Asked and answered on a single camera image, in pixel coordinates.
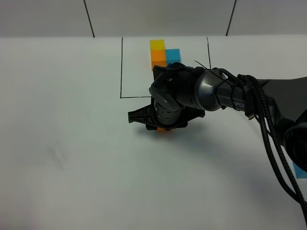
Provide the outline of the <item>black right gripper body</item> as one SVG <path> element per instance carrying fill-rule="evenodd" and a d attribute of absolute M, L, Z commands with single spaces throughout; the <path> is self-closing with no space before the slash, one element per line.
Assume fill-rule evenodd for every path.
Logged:
<path fill-rule="evenodd" d="M 176 128 L 185 128 L 189 121 L 204 116 L 205 111 L 203 110 L 183 106 L 174 112 L 163 108 L 159 103 L 152 100 L 149 105 L 128 112 L 128 121 L 129 123 L 144 124 L 147 130 L 169 131 Z"/>

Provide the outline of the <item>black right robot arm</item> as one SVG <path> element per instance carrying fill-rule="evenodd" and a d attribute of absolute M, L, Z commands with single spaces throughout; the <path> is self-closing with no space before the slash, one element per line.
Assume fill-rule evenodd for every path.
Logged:
<path fill-rule="evenodd" d="M 258 116 L 255 85 L 246 75 L 233 76 L 225 69 L 187 67 L 175 62 L 153 68 L 149 88 L 151 103 L 128 113 L 129 122 L 148 130 L 186 127 L 188 121 L 207 111 L 227 107 Z M 307 168 L 307 80 L 258 80 L 272 118 L 277 139 L 290 159 Z"/>

